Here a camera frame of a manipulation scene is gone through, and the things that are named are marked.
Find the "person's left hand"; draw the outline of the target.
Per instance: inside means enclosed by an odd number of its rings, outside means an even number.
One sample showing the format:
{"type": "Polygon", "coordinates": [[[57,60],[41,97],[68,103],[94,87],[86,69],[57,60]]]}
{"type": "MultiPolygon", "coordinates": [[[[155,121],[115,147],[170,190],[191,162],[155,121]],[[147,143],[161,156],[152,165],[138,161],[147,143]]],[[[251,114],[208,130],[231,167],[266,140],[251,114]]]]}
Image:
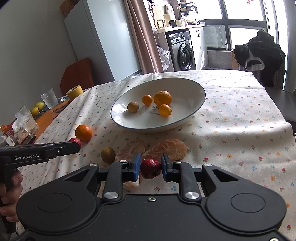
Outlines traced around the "person's left hand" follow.
{"type": "Polygon", "coordinates": [[[11,182],[13,186],[7,191],[6,186],[1,183],[1,201],[4,206],[1,207],[1,215],[9,222],[19,222],[16,214],[16,204],[22,193],[23,176],[18,169],[14,172],[11,182]]]}

